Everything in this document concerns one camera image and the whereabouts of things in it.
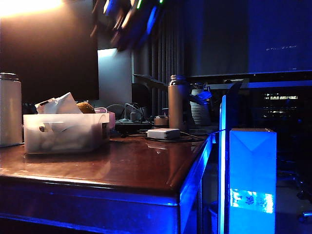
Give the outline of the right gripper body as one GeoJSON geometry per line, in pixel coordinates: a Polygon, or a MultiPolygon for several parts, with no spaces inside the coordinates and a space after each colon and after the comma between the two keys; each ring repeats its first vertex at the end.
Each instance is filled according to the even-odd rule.
{"type": "Polygon", "coordinates": [[[117,40],[124,33],[136,0],[94,0],[92,1],[92,19],[90,38],[97,48],[118,48],[117,40]]]}

